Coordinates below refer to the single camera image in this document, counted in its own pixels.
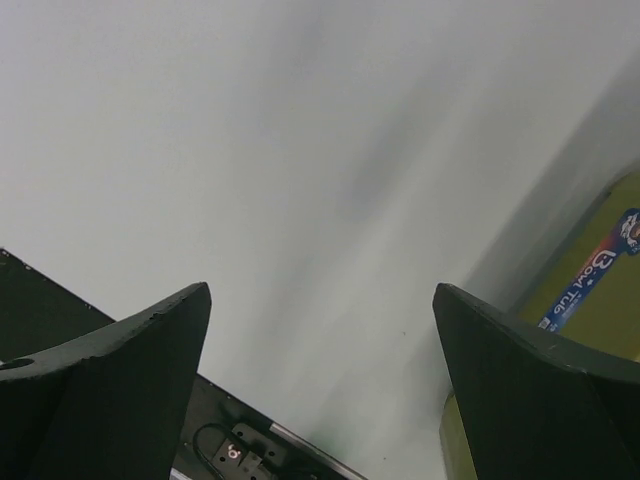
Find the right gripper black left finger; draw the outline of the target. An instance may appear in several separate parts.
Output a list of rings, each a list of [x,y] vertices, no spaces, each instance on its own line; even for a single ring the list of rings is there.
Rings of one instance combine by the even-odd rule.
[[[169,478],[210,311],[195,283],[3,364],[2,478]]]

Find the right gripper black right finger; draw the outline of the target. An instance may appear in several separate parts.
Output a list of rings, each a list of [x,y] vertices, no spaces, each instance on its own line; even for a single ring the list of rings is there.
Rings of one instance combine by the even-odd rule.
[[[636,479],[639,365],[437,285],[433,311],[480,479]]]

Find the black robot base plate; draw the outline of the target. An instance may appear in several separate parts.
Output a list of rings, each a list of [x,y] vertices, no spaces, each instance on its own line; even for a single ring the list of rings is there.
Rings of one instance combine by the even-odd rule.
[[[1,255],[1,367],[111,319],[9,252]],[[196,373],[167,479],[354,479],[357,472]]]

